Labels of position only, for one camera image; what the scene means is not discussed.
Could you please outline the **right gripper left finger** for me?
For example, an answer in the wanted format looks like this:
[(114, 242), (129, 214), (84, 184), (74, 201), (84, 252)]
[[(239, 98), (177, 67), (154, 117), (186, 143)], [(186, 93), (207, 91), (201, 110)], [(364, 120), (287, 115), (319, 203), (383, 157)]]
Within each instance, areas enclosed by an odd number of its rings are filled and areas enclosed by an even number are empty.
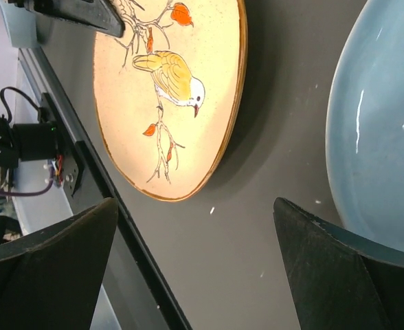
[(113, 243), (107, 198), (0, 245), (0, 329), (89, 329)]

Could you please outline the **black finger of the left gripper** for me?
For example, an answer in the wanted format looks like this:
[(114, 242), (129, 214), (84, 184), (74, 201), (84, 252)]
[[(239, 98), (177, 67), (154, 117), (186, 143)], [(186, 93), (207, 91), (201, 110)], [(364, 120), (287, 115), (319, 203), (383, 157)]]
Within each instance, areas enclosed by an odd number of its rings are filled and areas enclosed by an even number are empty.
[(109, 36), (124, 35), (125, 24), (111, 1), (105, 0), (12, 0), (8, 5), (34, 14), (91, 28)]

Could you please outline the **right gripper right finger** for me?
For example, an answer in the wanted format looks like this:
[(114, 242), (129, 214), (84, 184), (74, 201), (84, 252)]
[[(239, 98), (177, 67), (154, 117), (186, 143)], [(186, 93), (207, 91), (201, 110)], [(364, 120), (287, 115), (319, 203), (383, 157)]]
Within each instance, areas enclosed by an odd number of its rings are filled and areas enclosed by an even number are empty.
[(404, 329), (404, 252), (285, 198), (273, 218), (302, 329)]

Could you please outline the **beige bird plate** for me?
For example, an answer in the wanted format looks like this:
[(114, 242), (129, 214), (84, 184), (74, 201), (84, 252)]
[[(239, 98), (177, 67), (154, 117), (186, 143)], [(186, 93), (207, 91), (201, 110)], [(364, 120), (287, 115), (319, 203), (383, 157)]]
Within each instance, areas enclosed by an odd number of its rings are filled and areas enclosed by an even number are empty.
[(138, 191), (202, 189), (231, 138), (247, 65), (243, 1), (114, 1), (121, 37), (97, 34), (93, 96), (104, 147)]

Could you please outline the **white blue leaf plate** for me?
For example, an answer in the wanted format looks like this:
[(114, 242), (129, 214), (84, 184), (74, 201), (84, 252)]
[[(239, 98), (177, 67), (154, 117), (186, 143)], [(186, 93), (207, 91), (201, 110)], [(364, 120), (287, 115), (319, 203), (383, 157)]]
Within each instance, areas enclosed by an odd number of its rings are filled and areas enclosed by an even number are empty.
[(404, 252), (404, 1), (368, 1), (339, 57), (326, 167), (344, 226)]

